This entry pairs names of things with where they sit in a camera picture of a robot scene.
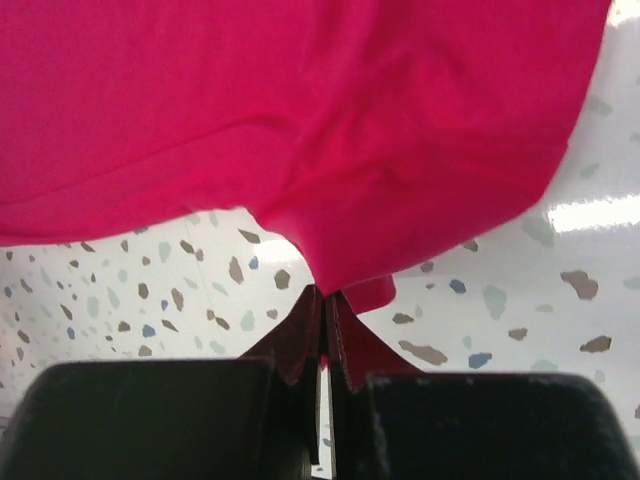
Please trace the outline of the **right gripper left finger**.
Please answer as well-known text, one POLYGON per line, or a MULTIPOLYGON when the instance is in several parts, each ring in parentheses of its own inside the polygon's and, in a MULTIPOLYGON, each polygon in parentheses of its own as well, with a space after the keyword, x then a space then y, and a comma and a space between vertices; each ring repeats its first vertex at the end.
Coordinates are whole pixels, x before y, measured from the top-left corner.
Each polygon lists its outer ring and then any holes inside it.
POLYGON ((323 299, 237 359, 43 371, 1 439, 5 479, 308 479, 319 461, 323 299))

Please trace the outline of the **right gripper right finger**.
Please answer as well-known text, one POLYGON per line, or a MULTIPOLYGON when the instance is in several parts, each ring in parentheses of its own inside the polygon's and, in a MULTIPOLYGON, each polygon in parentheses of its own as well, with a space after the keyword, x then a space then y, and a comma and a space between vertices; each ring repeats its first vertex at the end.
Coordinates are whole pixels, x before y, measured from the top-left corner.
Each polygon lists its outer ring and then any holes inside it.
POLYGON ((590 380, 426 373, 341 294, 324 307, 338 479, 635 479, 639 464, 590 380))

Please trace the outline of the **pink t shirt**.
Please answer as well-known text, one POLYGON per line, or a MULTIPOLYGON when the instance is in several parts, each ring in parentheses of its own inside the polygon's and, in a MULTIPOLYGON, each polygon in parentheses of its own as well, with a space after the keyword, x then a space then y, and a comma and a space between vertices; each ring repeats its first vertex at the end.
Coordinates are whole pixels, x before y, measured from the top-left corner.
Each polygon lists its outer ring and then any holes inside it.
POLYGON ((247 209, 357 312, 544 194, 606 1, 5 1, 1 242, 247 209))

